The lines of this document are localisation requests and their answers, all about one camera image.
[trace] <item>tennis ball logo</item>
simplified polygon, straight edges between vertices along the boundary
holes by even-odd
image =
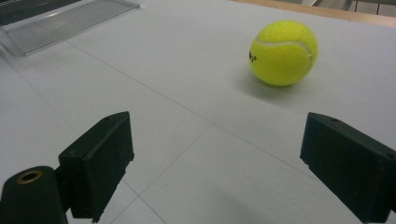
[[[251,43],[249,64],[254,75],[273,86],[289,86],[303,79],[318,57],[314,33],[297,21],[276,21]]]

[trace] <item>wooden edge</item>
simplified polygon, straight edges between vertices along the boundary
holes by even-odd
[[[231,1],[258,5],[263,7],[273,7],[288,11],[303,12],[306,14],[316,15],[320,17],[336,18],[346,21],[361,21],[374,25],[396,27],[396,18],[393,17],[343,11],[339,9],[326,8],[326,7],[311,7],[307,5],[278,2],[274,0],[231,0]]]

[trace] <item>transparent plastic box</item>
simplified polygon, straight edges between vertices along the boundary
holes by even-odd
[[[26,56],[138,8],[124,0],[0,0],[0,42]]]

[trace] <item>yellow tennis ball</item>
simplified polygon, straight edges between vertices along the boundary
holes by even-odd
[[[314,33],[297,21],[276,21],[251,43],[250,67],[256,77],[274,86],[289,86],[305,77],[318,57]]]

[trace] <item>tennis ball seam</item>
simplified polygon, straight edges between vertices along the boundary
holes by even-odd
[[[308,64],[308,67],[306,68],[307,70],[309,70],[309,68],[311,67],[311,64],[313,63],[313,57],[312,57],[311,50],[309,50],[309,48],[303,42],[300,42],[300,41],[266,42],[266,41],[261,41],[258,36],[256,37],[255,41],[257,41],[261,45],[270,46],[270,47],[279,47],[279,46],[284,46],[284,45],[288,45],[288,44],[296,44],[296,45],[300,46],[303,50],[305,50],[306,54],[308,55],[309,64]]]

